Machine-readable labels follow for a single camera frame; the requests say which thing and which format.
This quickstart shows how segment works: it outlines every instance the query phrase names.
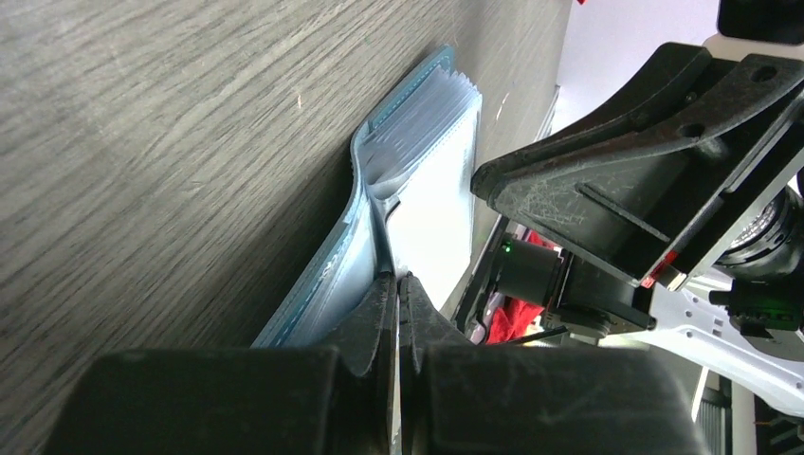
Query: black cable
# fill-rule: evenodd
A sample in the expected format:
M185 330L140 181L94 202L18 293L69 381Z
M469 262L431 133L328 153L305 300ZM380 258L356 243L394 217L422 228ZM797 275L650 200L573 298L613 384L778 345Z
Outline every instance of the black cable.
M525 343L529 343L531 341L539 341L540 339L559 337L559 336L564 335L564 334L566 334L568 332L569 332L569 330L562 325L562 326L557 327L555 329L545 330L544 332L539 332L537 334L526 335L524 337L509 339L505 343L501 343L501 344L525 344Z

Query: stack of plastic sleeves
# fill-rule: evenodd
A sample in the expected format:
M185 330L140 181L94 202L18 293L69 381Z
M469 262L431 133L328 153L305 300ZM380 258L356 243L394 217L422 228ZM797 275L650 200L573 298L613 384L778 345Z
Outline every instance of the stack of plastic sleeves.
M354 185L338 224L254 347L302 346L354 309L380 269L421 280L440 307L469 265L469 180L482 97L443 46L352 139Z

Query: red fabric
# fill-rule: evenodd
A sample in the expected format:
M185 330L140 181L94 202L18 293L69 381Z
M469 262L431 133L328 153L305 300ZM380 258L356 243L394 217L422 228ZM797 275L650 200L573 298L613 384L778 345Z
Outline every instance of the red fabric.
M531 231L527 242L548 248L552 247L548 242L541 240L535 231ZM524 336L527 331L527 326L533 322L533 319L540 315L542 311L544 311L543 306L535 305L524 300L508 299L508 302L502 308L497 308L494 311L494 316L492 316L491 319L491 327L488 328L486 344L503 343L509 339Z

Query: white robot part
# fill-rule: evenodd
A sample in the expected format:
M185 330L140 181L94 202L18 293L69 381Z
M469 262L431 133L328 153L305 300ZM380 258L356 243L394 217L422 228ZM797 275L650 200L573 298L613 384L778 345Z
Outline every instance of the white robot part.
M623 335L658 346L728 377L785 414L804 417L804 362L782 360L755 349L729 323L725 309L688 290L656 286L652 331Z

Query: wooden table surface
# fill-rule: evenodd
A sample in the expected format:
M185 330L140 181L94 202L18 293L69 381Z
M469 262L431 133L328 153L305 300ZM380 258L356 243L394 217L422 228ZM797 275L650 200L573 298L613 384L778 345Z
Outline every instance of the wooden table surface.
M480 160L529 142L570 5L4 1L4 453L99 354L247 346L344 207L350 135L438 45L484 94Z

